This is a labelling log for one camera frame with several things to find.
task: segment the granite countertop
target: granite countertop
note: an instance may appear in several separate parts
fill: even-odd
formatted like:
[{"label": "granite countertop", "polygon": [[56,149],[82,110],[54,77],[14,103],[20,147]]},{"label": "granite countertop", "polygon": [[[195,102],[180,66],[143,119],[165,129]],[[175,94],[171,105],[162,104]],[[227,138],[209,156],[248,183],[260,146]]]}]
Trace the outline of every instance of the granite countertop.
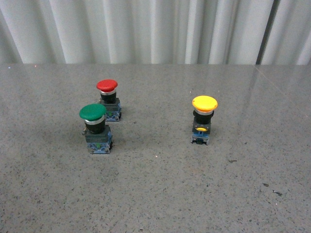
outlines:
[{"label": "granite countertop", "polygon": [[[102,79],[122,119],[92,155],[79,111]],[[311,66],[0,65],[0,232],[309,233],[310,90]]]}]

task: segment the red button cap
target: red button cap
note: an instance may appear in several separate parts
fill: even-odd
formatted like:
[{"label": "red button cap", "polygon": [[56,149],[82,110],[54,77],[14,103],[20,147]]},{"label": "red button cap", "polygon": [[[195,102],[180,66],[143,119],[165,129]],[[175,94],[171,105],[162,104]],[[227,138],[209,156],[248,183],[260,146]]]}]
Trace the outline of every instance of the red button cap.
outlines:
[{"label": "red button cap", "polygon": [[103,92],[111,92],[118,86],[118,83],[113,79],[101,80],[97,83],[97,89]]}]

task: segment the green button cap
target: green button cap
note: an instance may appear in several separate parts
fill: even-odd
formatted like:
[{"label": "green button cap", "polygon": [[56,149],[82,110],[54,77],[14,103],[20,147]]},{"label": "green button cap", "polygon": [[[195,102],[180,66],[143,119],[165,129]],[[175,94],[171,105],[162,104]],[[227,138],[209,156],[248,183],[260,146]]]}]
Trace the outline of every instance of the green button cap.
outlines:
[{"label": "green button cap", "polygon": [[80,111],[80,117],[84,120],[94,121],[106,114],[106,108],[100,103],[85,106]]}]

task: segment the yellow button cap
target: yellow button cap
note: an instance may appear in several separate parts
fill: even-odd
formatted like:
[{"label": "yellow button cap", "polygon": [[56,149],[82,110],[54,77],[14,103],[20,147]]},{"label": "yellow button cap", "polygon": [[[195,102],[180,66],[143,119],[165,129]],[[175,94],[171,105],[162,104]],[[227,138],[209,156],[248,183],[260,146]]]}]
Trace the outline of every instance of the yellow button cap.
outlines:
[{"label": "yellow button cap", "polygon": [[217,108],[217,100],[211,96],[197,96],[192,100],[192,105],[200,112],[210,112]]}]

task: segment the white curtain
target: white curtain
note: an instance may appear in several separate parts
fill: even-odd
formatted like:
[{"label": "white curtain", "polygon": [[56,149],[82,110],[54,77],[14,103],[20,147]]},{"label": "white curtain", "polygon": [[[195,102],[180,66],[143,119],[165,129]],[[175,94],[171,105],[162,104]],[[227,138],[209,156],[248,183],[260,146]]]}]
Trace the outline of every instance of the white curtain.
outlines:
[{"label": "white curtain", "polygon": [[0,63],[306,65],[311,1],[278,2],[0,0]]}]

